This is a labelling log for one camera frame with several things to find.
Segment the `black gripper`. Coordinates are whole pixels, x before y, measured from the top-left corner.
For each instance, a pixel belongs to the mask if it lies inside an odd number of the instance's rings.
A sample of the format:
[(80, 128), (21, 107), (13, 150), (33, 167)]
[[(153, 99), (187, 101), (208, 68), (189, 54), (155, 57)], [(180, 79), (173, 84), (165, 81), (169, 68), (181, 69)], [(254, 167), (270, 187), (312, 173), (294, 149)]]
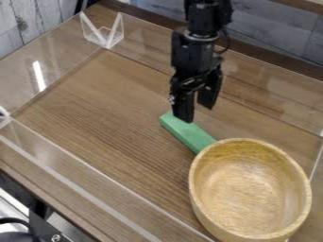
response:
[(188, 29), (172, 33), (169, 102), (173, 116), (185, 123), (193, 122), (195, 92), (197, 104), (212, 109), (223, 81), (221, 55), (215, 50), (219, 34), (197, 35)]

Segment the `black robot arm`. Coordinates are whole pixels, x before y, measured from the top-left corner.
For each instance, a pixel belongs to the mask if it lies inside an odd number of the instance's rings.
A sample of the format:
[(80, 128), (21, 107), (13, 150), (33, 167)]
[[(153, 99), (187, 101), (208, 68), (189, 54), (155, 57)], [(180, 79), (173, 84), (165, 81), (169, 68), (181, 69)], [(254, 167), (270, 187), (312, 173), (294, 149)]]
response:
[(184, 0), (187, 25), (172, 32), (169, 102), (173, 116), (193, 122), (195, 102), (215, 107), (223, 82), (223, 53), (231, 45), (231, 0)]

